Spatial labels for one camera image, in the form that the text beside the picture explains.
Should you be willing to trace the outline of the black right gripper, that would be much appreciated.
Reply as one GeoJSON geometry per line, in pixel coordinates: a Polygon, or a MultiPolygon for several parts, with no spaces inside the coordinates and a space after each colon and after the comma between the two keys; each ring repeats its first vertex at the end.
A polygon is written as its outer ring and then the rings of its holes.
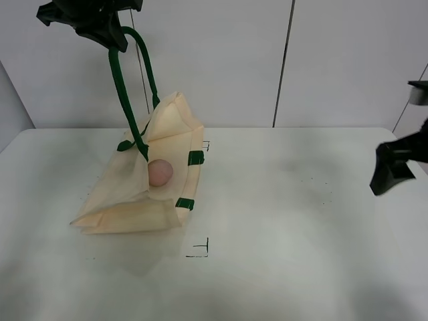
{"type": "Polygon", "coordinates": [[[396,185],[415,179],[407,161],[427,163],[427,120],[419,131],[377,147],[376,165],[370,182],[375,196],[384,195],[396,185]]]}

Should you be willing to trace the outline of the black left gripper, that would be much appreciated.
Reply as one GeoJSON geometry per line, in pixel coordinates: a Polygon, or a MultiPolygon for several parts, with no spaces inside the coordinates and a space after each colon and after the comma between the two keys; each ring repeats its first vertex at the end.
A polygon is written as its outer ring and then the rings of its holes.
{"type": "Polygon", "coordinates": [[[56,0],[40,6],[36,17],[46,26],[53,22],[70,25],[81,37],[107,49],[125,52],[128,41],[118,12],[128,9],[140,11],[142,4],[143,0],[56,0]]]}

